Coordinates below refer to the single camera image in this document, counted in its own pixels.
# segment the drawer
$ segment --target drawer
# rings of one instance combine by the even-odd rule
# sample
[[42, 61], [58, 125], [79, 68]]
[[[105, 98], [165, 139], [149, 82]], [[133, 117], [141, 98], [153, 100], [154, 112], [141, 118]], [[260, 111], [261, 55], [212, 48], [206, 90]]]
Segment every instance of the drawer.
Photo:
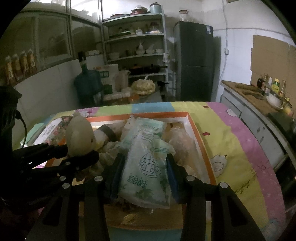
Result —
[[244, 108], [241, 120], [258, 140], [271, 166], [274, 168], [284, 157], [284, 152], [272, 132], [248, 107]]
[[240, 117], [242, 112], [234, 104], [232, 104], [228, 99], [226, 99], [224, 96], [222, 96], [221, 103], [223, 103], [229, 109], [231, 109], [237, 115], [237, 117]]
[[244, 103], [241, 102], [236, 96], [228, 92], [227, 90], [224, 89], [223, 91], [223, 97], [228, 99], [236, 108], [238, 108], [241, 112], [244, 109]]

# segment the refrigerator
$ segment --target refrigerator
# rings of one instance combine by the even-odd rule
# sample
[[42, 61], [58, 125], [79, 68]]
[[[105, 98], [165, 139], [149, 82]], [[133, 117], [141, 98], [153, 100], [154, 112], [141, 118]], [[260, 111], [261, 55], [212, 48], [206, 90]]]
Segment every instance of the refrigerator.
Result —
[[178, 22], [174, 38], [176, 100], [210, 101], [214, 77], [213, 27]]

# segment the black cable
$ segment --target black cable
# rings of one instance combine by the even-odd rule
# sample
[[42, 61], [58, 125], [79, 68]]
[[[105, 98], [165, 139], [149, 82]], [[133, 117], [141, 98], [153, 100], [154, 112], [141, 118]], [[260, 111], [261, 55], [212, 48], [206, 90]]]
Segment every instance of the black cable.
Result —
[[26, 123], [24, 121], [24, 119], [22, 118], [22, 115], [20, 114], [20, 112], [18, 110], [16, 110], [16, 114], [15, 114], [15, 118], [18, 120], [21, 120], [22, 124], [24, 125], [25, 128], [25, 139], [24, 142], [22, 144], [22, 148], [24, 148], [26, 140], [27, 140], [27, 127], [26, 127]]

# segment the colorful bedsheet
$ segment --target colorful bedsheet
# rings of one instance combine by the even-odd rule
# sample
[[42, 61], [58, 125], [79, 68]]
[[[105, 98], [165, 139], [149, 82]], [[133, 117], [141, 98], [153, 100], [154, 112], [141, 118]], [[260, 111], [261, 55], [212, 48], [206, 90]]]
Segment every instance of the colorful bedsheet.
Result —
[[[281, 187], [261, 146], [250, 130], [224, 104], [216, 102], [164, 102], [95, 107], [61, 112], [52, 119], [79, 111], [85, 117], [144, 112], [187, 111], [202, 134], [210, 158], [226, 158], [227, 166], [217, 177], [238, 195], [262, 230], [266, 240], [276, 240], [285, 228], [285, 207]], [[128, 230], [110, 229], [111, 240], [122, 240]], [[147, 231], [142, 240], [150, 240]], [[180, 240], [179, 231], [159, 231], [155, 240]]]

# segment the pink stripe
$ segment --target pink stripe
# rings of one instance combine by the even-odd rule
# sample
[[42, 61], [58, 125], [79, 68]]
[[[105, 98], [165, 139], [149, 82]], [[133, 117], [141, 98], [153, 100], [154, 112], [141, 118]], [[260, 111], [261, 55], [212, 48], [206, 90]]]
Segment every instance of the pink stripe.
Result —
[[216, 102], [209, 102], [208, 106], [225, 125], [231, 127], [232, 133], [236, 135], [249, 162], [256, 171], [269, 219], [275, 218], [284, 228], [285, 207], [281, 187], [259, 142], [238, 117], [232, 117], [227, 113], [227, 106]]

